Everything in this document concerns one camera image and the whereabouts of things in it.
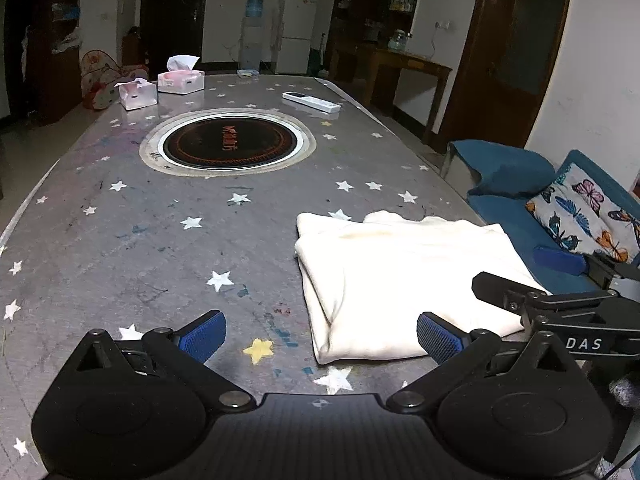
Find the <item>pink tissue box with tissue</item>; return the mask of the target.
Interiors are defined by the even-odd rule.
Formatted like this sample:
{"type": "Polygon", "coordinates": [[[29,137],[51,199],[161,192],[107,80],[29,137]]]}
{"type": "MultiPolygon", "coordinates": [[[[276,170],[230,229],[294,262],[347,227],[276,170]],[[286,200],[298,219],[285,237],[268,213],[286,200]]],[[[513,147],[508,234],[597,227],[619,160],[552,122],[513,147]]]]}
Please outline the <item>pink tissue box with tissue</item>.
{"type": "Polygon", "coordinates": [[[160,93],[186,96],[205,88],[205,73],[196,70],[200,58],[194,55],[180,54],[168,58],[166,70],[157,76],[157,90],[160,93]]]}

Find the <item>water dispenser with blue bottle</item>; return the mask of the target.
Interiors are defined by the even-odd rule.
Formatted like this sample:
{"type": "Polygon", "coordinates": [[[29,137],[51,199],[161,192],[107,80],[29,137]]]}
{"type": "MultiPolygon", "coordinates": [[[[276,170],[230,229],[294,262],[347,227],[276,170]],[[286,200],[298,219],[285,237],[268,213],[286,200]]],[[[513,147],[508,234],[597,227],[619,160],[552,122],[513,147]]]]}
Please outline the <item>water dispenser with blue bottle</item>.
{"type": "Polygon", "coordinates": [[[262,62],[262,33],[264,32],[264,0],[246,0],[242,19],[239,68],[258,72],[262,62]]]}

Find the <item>blue sofa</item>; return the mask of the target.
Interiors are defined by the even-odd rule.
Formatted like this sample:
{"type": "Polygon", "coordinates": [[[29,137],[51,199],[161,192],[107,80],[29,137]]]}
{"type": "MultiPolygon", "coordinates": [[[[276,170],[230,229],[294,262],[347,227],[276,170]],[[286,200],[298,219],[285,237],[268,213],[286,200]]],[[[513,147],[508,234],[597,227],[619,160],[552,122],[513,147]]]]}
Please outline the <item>blue sofa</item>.
{"type": "Polygon", "coordinates": [[[597,288],[583,275],[546,268],[533,257],[537,246],[565,249],[552,240],[525,204],[572,162],[590,174],[613,202],[639,218],[638,200],[578,150],[571,150],[561,166],[555,169],[541,155],[522,148],[480,140],[454,141],[447,148],[442,166],[442,177],[480,218],[500,224],[535,280],[554,294],[588,292],[597,288]]]}

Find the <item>round black induction cooktop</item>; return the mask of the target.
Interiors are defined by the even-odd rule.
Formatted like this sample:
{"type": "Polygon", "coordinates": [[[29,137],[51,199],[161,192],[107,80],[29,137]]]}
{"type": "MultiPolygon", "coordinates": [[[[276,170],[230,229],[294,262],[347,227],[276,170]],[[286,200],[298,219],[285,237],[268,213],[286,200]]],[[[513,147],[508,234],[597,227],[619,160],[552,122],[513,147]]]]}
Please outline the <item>round black induction cooktop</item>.
{"type": "Polygon", "coordinates": [[[266,174],[298,164],[317,148],[309,128],[278,110],[223,107],[167,118],[139,146],[146,166],[182,178],[266,174]]]}

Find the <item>white remote control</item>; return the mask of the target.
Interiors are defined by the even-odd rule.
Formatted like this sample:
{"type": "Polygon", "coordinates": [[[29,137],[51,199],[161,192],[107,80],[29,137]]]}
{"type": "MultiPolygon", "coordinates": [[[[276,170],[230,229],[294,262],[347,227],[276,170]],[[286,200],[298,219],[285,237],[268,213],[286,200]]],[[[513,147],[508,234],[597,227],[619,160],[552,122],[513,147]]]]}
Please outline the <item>white remote control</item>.
{"type": "Polygon", "coordinates": [[[312,108],[313,110],[318,110],[318,112],[321,112],[324,114],[337,114],[341,111],[341,108],[342,108],[340,104],[327,101],[327,100],[322,100],[322,99],[316,98],[315,96],[308,96],[308,94],[303,94],[299,92],[291,92],[291,91],[283,92],[282,99],[288,102],[293,102],[299,105],[312,108]]]}

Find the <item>cream white sweater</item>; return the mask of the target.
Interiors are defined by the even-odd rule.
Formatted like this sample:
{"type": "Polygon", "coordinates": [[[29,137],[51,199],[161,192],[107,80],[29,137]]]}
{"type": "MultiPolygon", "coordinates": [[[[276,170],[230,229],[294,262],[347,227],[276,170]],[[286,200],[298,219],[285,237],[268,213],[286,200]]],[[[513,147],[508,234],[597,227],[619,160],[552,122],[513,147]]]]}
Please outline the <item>cream white sweater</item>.
{"type": "Polygon", "coordinates": [[[321,365],[424,356],[416,336],[423,312],[466,332],[514,334],[518,316],[477,299],[473,278],[488,272],[538,285],[498,224],[411,221],[385,210],[360,222],[303,212],[297,232],[312,348],[321,365]]]}

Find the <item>glass jar on table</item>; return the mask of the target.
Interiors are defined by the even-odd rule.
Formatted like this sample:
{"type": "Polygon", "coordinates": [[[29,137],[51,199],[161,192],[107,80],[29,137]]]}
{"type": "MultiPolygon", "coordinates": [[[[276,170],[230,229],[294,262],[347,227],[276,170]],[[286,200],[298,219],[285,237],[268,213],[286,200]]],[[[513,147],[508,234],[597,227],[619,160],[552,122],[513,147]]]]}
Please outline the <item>glass jar on table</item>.
{"type": "Polygon", "coordinates": [[[405,32],[401,29],[396,29],[390,40],[388,40],[387,47],[395,52],[405,52],[407,49],[408,40],[411,38],[410,32],[405,32]]]}

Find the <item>small pink tissue box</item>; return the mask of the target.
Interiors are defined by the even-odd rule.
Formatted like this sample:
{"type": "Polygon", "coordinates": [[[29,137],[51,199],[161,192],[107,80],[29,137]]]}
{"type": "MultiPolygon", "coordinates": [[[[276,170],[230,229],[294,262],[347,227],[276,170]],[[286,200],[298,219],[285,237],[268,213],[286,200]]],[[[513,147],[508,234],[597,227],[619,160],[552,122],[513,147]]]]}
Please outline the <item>small pink tissue box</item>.
{"type": "Polygon", "coordinates": [[[157,86],[144,78],[124,81],[115,84],[120,104],[127,111],[141,110],[157,104],[157,86]]]}

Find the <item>dark wooden door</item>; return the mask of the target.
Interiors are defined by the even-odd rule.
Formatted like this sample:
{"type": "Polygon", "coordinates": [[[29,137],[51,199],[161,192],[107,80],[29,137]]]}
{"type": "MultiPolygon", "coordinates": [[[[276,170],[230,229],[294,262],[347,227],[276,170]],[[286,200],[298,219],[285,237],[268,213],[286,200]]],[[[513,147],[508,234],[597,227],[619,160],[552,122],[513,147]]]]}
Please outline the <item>dark wooden door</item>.
{"type": "Polygon", "coordinates": [[[430,147],[524,148],[546,95],[570,0],[475,0],[456,78],[430,147]]]}

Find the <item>dark wooden side table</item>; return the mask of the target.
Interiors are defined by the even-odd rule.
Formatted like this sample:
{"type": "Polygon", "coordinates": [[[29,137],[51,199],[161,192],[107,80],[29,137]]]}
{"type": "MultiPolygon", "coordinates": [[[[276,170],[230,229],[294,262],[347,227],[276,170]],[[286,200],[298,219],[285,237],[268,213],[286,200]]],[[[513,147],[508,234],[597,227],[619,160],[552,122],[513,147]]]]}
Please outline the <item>dark wooden side table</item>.
{"type": "Polygon", "coordinates": [[[329,81],[340,88],[354,90],[359,103],[365,108],[376,107],[405,120],[408,115],[394,104],[403,70],[435,79],[425,126],[421,132],[416,130],[416,126],[407,126],[423,144],[430,144],[434,136],[435,119],[452,72],[450,67],[417,54],[340,40],[332,48],[329,81]]]}

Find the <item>butterfly print pillow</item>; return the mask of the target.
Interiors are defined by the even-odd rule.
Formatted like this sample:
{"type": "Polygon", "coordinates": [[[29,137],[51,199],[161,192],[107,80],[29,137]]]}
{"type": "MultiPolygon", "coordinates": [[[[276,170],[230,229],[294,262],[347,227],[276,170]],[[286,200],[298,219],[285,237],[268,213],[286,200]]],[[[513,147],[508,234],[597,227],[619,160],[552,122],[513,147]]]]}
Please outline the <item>butterfly print pillow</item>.
{"type": "Polygon", "coordinates": [[[639,255],[639,218],[613,202],[574,162],[525,208],[568,252],[602,252],[628,264],[639,255]]]}

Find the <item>pink polka dot play tent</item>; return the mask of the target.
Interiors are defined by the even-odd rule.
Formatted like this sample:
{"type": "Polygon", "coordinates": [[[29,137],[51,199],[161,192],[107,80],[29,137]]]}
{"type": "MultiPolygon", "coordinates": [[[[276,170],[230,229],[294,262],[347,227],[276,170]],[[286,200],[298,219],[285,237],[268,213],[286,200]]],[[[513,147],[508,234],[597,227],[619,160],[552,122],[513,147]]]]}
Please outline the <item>pink polka dot play tent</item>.
{"type": "Polygon", "coordinates": [[[80,60],[82,104],[88,110],[105,110],[119,99],[116,84],[148,78],[145,65],[118,65],[102,50],[90,50],[80,60]]]}

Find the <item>white refrigerator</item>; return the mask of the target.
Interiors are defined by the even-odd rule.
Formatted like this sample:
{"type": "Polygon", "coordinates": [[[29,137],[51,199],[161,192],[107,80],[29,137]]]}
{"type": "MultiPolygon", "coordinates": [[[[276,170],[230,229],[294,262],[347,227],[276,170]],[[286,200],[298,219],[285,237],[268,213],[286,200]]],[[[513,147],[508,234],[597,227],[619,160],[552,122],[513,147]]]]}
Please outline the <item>white refrigerator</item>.
{"type": "Polygon", "coordinates": [[[307,73],[318,0],[279,0],[271,61],[277,74],[307,73]]]}

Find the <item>small blue pack on table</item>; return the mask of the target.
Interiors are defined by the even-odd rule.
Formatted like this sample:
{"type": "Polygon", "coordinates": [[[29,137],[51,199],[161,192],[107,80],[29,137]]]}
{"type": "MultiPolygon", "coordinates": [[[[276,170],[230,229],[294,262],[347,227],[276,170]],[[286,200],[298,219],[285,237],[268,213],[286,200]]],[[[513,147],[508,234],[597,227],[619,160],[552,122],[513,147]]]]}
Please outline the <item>small blue pack on table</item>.
{"type": "Polygon", "coordinates": [[[256,78],[260,75],[260,73],[258,72],[258,70],[247,70],[246,68],[243,68],[242,70],[239,68],[236,71],[236,74],[238,75],[239,78],[256,78]]]}

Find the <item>dark wooden shelf cabinet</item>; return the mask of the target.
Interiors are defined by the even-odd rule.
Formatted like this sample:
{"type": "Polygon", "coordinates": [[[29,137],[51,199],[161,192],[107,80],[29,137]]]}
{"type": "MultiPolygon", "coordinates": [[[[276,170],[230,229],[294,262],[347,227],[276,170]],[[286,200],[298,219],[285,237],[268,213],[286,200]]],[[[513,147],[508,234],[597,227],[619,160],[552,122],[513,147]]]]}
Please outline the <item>dark wooden shelf cabinet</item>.
{"type": "Polygon", "coordinates": [[[385,48],[395,32],[411,34],[418,0],[334,0],[326,67],[338,81],[366,76],[368,50],[385,48]]]}

